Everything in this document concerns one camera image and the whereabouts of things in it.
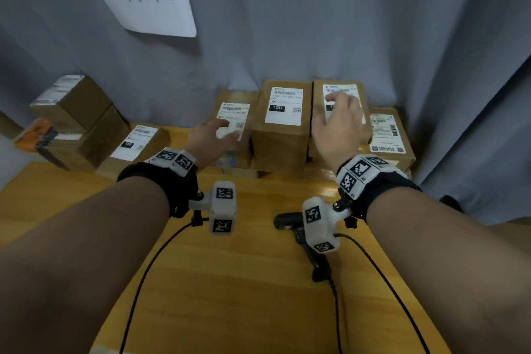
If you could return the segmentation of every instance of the wooden tabletop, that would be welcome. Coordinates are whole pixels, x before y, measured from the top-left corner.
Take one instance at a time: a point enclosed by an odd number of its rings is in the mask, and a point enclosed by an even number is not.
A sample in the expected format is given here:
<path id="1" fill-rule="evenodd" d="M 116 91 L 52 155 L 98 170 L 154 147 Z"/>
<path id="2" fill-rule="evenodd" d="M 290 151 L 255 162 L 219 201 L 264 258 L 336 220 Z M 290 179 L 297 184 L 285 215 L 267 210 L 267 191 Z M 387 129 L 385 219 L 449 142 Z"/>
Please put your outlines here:
<path id="1" fill-rule="evenodd" d="M 167 128 L 180 148 L 188 129 Z M 230 237 L 213 237 L 207 227 L 189 228 L 159 256 L 144 283 L 126 351 L 134 354 L 337 352 L 334 298 L 327 283 L 311 281 L 312 266 L 290 231 L 277 231 L 273 218 L 300 211 L 304 200 L 332 202 L 330 182 L 224 176 L 210 168 L 198 176 L 208 190 L 214 181 L 236 183 L 238 219 Z M 111 185 L 97 175 L 66 172 L 31 163 L 0 192 L 0 244 L 51 215 Z M 159 241 L 103 325 L 96 344 L 117 349 L 136 287 L 154 252 L 185 218 L 169 220 Z M 402 281 L 370 230 L 339 231 L 354 237 L 388 277 L 434 354 L 449 353 L 439 332 Z M 348 240 L 328 255 L 340 294 L 345 353 L 423 353 L 400 305 L 367 258 Z"/>

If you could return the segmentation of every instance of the black wrist strap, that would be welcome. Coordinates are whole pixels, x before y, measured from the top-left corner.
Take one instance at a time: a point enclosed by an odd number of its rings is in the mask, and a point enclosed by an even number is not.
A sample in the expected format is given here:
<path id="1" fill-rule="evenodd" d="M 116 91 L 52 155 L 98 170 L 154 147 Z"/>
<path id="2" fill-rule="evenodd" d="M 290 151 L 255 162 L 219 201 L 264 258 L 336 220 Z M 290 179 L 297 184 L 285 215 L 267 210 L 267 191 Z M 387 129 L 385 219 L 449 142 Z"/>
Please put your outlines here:
<path id="1" fill-rule="evenodd" d="M 197 167 L 194 165 L 182 178 L 169 168 L 139 162 L 123 169 L 116 182 L 131 176 L 142 176 L 155 182 L 164 191 L 169 203 L 170 217 L 183 217 L 188 211 L 188 200 L 197 197 Z"/>
<path id="2" fill-rule="evenodd" d="M 365 189 L 356 200 L 352 200 L 341 188 L 339 189 L 339 194 L 343 199 L 349 200 L 348 205 L 353 216 L 361 218 L 367 223 L 368 208 L 376 197 L 389 189 L 398 187 L 411 188 L 422 192 L 418 185 L 396 172 L 380 172 L 377 177 L 365 186 Z"/>

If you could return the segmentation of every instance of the person's right arm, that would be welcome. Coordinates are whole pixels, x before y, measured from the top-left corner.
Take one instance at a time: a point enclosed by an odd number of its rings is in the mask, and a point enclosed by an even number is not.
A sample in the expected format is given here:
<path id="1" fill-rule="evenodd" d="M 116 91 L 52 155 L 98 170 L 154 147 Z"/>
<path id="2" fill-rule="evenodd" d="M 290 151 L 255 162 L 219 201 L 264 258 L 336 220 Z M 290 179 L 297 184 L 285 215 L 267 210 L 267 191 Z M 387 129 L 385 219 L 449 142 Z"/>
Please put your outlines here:
<path id="1" fill-rule="evenodd" d="M 357 154 L 359 103 L 331 95 L 317 149 L 337 171 Z M 384 192 L 367 224 L 454 353 L 531 351 L 531 257 L 471 217 L 410 188 Z"/>

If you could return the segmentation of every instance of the hand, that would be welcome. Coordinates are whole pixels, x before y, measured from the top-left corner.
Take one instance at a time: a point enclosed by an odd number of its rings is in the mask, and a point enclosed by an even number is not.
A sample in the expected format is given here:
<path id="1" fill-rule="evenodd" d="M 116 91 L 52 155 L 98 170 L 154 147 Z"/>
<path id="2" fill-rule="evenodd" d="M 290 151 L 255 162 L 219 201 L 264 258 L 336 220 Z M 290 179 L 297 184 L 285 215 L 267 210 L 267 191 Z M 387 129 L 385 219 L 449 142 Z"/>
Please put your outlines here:
<path id="1" fill-rule="evenodd" d="M 312 135 L 325 163 L 337 172 L 340 165 L 358 154 L 363 111 L 360 101 L 345 93 L 328 94 L 327 101 L 335 101 L 332 115 L 326 124 L 322 115 L 315 116 Z"/>
<path id="2" fill-rule="evenodd" d="M 240 137 L 238 131 L 229 133 L 222 139 L 216 137 L 216 130 L 229 126 L 226 119 L 213 119 L 197 126 L 190 132 L 184 149 L 196 158 L 197 171 L 215 163 Z"/>

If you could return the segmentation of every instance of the person's right hand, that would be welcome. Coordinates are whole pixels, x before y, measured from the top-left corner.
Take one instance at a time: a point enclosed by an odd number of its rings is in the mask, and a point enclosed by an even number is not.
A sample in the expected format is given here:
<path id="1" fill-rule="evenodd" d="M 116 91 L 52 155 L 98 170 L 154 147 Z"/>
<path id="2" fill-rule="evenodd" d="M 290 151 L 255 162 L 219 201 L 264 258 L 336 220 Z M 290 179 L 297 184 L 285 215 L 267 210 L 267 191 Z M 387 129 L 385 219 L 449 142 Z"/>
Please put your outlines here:
<path id="1" fill-rule="evenodd" d="M 327 101 L 335 101 L 332 115 L 328 123 L 324 116 L 315 116 L 312 135 L 325 163 L 337 173 L 340 165 L 358 154 L 363 112 L 360 101 L 345 93 L 328 94 Z"/>

